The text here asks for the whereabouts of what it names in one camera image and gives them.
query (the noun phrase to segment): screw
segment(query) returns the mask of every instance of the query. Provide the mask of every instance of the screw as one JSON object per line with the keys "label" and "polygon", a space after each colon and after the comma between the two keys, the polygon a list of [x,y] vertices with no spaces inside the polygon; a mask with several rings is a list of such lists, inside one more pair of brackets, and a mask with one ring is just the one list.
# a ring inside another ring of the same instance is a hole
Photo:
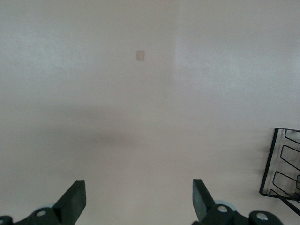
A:
{"label": "screw", "polygon": [[228,211],[228,209],[227,209],[225,206],[223,206],[223,205],[220,205],[217,209],[218,209],[220,212],[227,212],[227,211]]}
{"label": "screw", "polygon": [[45,214],[46,214],[46,211],[45,211],[45,210],[40,211],[40,212],[37,213],[37,217],[41,217],[41,216],[43,216],[43,215],[45,215]]}
{"label": "screw", "polygon": [[268,217],[265,214],[261,213],[261,212],[257,213],[256,216],[257,216],[257,218],[259,218],[261,220],[268,220]]}

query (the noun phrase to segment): metal rack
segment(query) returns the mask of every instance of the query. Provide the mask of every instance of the metal rack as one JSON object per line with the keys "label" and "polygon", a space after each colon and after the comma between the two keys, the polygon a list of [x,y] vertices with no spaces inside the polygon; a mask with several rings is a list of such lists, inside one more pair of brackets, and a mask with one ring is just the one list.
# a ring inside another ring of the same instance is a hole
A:
{"label": "metal rack", "polygon": [[275,129],[259,192],[279,198],[300,216],[300,130]]}

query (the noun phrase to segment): black wire rack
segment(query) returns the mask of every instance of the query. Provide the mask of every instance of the black wire rack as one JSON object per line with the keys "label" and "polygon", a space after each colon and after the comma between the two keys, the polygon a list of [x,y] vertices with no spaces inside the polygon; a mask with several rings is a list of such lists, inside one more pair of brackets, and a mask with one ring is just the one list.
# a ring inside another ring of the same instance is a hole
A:
{"label": "black wire rack", "polygon": [[259,191],[300,216],[300,130],[277,127]]}

